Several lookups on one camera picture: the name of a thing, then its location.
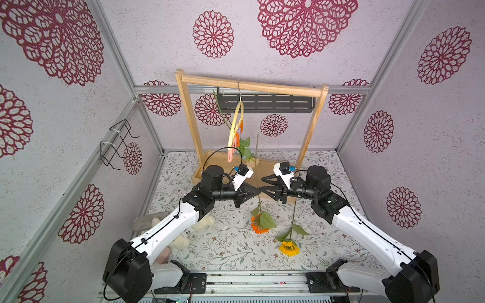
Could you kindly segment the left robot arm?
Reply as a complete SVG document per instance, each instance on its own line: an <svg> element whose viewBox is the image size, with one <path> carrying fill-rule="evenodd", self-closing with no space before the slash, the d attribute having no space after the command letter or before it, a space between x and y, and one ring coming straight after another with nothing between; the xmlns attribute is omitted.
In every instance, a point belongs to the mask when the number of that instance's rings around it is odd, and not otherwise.
<svg viewBox="0 0 485 303"><path fill-rule="evenodd" d="M179 201L179 206L150 230L130 241L113 244L102 276L107 288L124 302L139 302L149 292L189 290L189 270L178 261L160 264L160 254L186 229L213 210L216 201L234 202L240 207L260 190L246 183L253 169L241 164L225 184L226 173L218 165L202 172L201 181Z"/></svg>

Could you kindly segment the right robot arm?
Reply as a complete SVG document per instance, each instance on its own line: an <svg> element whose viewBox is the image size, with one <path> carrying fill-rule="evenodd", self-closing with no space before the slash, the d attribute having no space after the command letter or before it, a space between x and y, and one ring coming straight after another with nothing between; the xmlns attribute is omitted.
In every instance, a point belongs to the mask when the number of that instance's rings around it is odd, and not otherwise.
<svg viewBox="0 0 485 303"><path fill-rule="evenodd" d="M312 165L305 178L287 162L275 164L274 173L263 177L261 191L275 201L303 198L323 220L367 249L383 269L366 268L337 260L326 270L327 287L359 288L386 297L390 302L435 302L440 290L437 259L427 250L405 246L358 213L343 193L333 191L327 170Z"/></svg>

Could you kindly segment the orange artificial flower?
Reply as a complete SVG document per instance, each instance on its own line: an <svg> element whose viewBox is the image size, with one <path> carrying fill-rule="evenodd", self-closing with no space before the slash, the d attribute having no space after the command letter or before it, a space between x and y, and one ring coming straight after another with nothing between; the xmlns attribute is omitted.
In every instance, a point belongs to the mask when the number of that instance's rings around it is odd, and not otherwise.
<svg viewBox="0 0 485 303"><path fill-rule="evenodd" d="M260 194L258 194L258 203L256 208L251 211L251 228L254 233L261 235L275 229L275 223L271 214L262 208L262 201Z"/></svg>

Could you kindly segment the yellow artificial sunflower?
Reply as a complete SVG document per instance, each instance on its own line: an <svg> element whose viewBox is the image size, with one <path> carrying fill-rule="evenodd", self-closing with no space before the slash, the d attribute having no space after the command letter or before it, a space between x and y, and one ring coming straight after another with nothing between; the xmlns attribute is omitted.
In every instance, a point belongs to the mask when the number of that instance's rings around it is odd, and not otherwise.
<svg viewBox="0 0 485 303"><path fill-rule="evenodd" d="M300 253L298 241L294 239L294 236L310 236L301 225L296 223L296 206L297 203L294 203L290 227L283 234L275 238L277 242L280 242L279 251L288 257L297 256Z"/></svg>

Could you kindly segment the peach artificial rose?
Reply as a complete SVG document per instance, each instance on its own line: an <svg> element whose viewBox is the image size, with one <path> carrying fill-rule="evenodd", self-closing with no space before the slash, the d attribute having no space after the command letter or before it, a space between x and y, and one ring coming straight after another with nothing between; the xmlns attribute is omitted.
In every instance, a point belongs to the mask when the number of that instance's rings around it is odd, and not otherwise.
<svg viewBox="0 0 485 303"><path fill-rule="evenodd" d="M230 121L225 116L225 114L222 112L222 108L219 105L219 101L218 101L218 97L217 97L216 91L213 91L213 94L212 95L215 98L215 104L216 104L216 108L217 108L218 114L221 116L224 124L229 129L231 129L231 123L232 123L232 121ZM232 148L233 151L234 151L234 154L237 152L239 154L241 160L244 160L244 159L246 159L246 160L253 160L255 156L253 155L252 151L250 150L250 143L251 143L250 138L242 139L242 134L241 134L240 146L238 148Z"/></svg>

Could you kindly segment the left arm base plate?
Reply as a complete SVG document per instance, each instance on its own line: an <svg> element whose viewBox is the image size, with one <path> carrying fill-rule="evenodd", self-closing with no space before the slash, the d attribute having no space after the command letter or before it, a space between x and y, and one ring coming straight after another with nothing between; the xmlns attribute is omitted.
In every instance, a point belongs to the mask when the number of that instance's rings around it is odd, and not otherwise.
<svg viewBox="0 0 485 303"><path fill-rule="evenodd" d="M207 274L189 273L184 275L181 281L175 287L163 287L155 289L157 295L175 295L175 294L204 294L207 286Z"/></svg>

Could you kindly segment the yellow wavy clothes hanger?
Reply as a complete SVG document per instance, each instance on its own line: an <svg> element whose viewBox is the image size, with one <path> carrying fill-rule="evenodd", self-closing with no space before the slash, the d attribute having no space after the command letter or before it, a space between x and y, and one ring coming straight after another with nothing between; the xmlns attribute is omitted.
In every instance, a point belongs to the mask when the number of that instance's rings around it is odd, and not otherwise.
<svg viewBox="0 0 485 303"><path fill-rule="evenodd" d="M239 122L240 120L244 120L245 110L244 110L244 102L242 100L242 93L239 93L239 102L237 103L234 117L231 123L231 129L229 132L229 139L228 139L228 148L232 147L233 139L236 137L236 132L239 131Z"/></svg>

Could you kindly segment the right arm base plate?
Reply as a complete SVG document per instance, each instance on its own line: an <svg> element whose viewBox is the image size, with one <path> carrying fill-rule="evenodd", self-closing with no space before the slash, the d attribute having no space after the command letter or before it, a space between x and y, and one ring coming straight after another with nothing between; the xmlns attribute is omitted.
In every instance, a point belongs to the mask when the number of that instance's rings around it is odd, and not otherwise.
<svg viewBox="0 0 485 303"><path fill-rule="evenodd" d="M361 289L345 286L336 273L310 272L305 274L310 293L359 294Z"/></svg>

